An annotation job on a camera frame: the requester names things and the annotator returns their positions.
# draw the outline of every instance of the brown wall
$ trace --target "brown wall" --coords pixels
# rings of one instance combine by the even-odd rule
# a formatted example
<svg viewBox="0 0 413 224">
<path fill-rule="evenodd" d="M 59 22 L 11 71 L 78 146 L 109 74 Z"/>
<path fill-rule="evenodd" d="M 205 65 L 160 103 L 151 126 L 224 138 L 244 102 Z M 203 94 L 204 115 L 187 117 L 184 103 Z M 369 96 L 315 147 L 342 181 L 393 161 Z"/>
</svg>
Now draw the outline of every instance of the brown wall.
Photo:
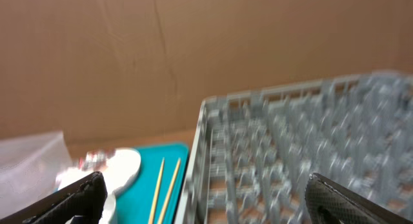
<svg viewBox="0 0 413 224">
<path fill-rule="evenodd" d="M 203 98 L 398 67 L 413 0 L 0 0 L 0 138 L 194 128 Z"/>
</svg>

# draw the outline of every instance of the black object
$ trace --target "black object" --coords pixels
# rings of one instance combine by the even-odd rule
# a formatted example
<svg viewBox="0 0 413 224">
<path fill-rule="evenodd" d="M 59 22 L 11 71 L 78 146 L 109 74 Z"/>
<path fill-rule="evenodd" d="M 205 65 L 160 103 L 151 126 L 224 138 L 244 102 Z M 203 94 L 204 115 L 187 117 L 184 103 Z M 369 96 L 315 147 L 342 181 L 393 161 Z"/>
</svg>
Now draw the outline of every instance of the black object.
<svg viewBox="0 0 413 224">
<path fill-rule="evenodd" d="M 305 201 L 313 224 L 413 223 L 318 173 L 310 175 Z"/>
<path fill-rule="evenodd" d="M 4 223 L 98 224 L 107 197 L 106 185 L 100 172 L 93 172 L 75 183 L 0 220 Z"/>
</svg>

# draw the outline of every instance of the wooden chopstick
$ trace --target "wooden chopstick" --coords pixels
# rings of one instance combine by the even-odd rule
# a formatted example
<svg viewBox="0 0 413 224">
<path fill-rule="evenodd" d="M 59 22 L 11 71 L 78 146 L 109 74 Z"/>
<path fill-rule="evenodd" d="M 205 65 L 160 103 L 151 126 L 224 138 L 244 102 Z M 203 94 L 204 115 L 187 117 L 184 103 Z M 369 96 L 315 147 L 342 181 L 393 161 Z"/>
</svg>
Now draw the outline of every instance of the wooden chopstick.
<svg viewBox="0 0 413 224">
<path fill-rule="evenodd" d="M 170 195 L 172 193 L 172 189 L 174 188 L 176 175 L 178 174 L 180 164 L 181 164 L 181 159 L 178 159 L 178 162 L 176 163 L 176 167 L 175 167 L 174 176 L 172 176 L 172 181 L 169 184 L 168 193 L 166 194 L 165 201 L 163 202 L 161 215 L 159 215 L 159 219 L 157 220 L 157 224 L 162 224 L 163 218 L 165 216 L 166 208 L 168 207 L 169 198 L 170 198 Z"/>
<path fill-rule="evenodd" d="M 162 180 L 162 173 L 163 173 L 163 165 L 164 164 L 165 164 L 165 158 L 162 159 L 161 169 L 159 169 L 159 175 L 157 177 L 154 200 L 152 201 L 152 208 L 150 209 L 148 224 L 153 224 L 153 222 L 154 222 L 157 197 L 159 195 L 159 188 L 161 188 L 161 180 Z"/>
</svg>

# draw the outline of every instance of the plastic bin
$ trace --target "plastic bin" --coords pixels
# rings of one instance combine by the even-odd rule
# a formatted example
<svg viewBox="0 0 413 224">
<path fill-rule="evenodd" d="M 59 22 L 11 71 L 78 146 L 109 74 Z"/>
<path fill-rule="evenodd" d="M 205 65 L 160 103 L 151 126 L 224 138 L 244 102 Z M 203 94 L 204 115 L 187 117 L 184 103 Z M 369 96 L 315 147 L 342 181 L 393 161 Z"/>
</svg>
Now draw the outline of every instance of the plastic bin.
<svg viewBox="0 0 413 224">
<path fill-rule="evenodd" d="M 0 141 L 0 218 L 53 193 L 57 173 L 70 165 L 62 132 Z"/>
</svg>

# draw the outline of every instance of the wooden stick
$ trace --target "wooden stick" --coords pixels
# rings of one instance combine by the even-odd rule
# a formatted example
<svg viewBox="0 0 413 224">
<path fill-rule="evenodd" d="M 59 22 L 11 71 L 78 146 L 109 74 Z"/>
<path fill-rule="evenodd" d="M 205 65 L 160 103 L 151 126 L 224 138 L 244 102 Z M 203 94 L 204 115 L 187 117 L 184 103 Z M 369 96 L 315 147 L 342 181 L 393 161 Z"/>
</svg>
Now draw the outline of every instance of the wooden stick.
<svg viewBox="0 0 413 224">
<path fill-rule="evenodd" d="M 152 201 L 152 208 L 150 209 L 148 224 L 153 224 L 154 223 L 157 197 L 159 195 L 159 189 L 161 188 L 161 180 L 162 180 L 162 173 L 163 173 L 163 165 L 164 164 L 165 164 L 165 158 L 162 159 L 161 169 L 159 169 L 159 175 L 157 177 L 154 200 Z"/>
<path fill-rule="evenodd" d="M 176 175 L 178 174 L 178 170 L 179 170 L 180 164 L 181 164 L 181 159 L 179 158 L 179 159 L 178 159 L 178 162 L 176 163 L 174 176 L 172 176 L 172 181 L 171 181 L 170 184 L 169 184 L 168 193 L 166 194 L 165 201 L 163 202 L 163 207 L 162 207 L 161 215 L 159 215 L 159 219 L 158 219 L 158 221 L 157 221 L 157 224 L 162 224 L 163 218 L 164 218 L 164 216 L 165 216 L 166 208 L 168 207 L 169 198 L 170 198 L 170 195 L 171 195 L 171 193 L 172 193 L 172 189 L 174 188 L 174 184 L 175 184 L 175 180 L 176 180 Z"/>
</svg>

